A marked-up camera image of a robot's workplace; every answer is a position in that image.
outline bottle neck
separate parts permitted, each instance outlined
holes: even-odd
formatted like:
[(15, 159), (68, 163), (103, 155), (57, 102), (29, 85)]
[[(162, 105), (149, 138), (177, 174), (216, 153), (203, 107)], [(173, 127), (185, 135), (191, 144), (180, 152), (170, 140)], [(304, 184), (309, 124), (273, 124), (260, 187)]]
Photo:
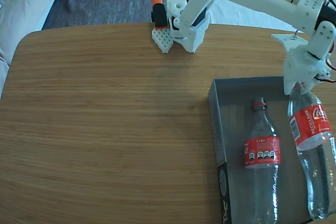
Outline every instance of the bottle neck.
[(258, 106), (260, 108), (253, 107), (253, 122), (260, 123), (260, 122), (268, 122), (268, 115), (267, 110), (264, 106)]

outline white 3d printed part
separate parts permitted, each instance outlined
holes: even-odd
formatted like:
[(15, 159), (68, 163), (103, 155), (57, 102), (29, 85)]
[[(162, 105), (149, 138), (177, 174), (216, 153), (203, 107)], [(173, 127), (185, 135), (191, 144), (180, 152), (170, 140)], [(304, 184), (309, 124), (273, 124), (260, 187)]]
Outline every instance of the white 3d printed part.
[(169, 28), (167, 29), (153, 29), (152, 30), (152, 39), (161, 49), (161, 51), (166, 54), (173, 46), (173, 38), (170, 35)]

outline empty plastic bottle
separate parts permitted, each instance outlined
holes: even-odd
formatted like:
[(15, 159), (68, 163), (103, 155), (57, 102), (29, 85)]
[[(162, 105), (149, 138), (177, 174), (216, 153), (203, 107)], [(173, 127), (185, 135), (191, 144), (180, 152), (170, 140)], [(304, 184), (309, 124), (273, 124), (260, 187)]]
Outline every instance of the empty plastic bottle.
[(288, 119), (308, 190), (313, 220), (336, 213), (335, 140), (321, 101), (297, 83), (290, 93)]

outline plastic bottle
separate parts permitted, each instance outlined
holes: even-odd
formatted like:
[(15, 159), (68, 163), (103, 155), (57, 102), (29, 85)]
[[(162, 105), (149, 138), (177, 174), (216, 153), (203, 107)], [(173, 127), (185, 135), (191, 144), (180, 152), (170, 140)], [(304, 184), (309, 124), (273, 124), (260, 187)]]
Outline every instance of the plastic bottle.
[(297, 83), (290, 93), (289, 124), (305, 172), (313, 220), (336, 213), (335, 140), (321, 101)]
[(253, 178), (250, 214), (246, 224), (274, 224), (278, 219), (277, 180), (280, 164), (280, 139), (267, 114), (263, 98), (252, 100), (253, 117), (245, 141), (245, 168)]

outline floor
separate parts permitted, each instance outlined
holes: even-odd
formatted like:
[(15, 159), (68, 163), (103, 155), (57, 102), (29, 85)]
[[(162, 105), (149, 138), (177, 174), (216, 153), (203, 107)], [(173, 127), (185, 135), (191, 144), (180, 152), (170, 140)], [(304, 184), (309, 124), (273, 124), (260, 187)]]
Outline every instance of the floor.
[[(55, 0), (44, 29), (108, 23), (150, 22), (151, 0)], [(209, 10), (212, 23), (293, 30), (290, 25), (228, 0)]]

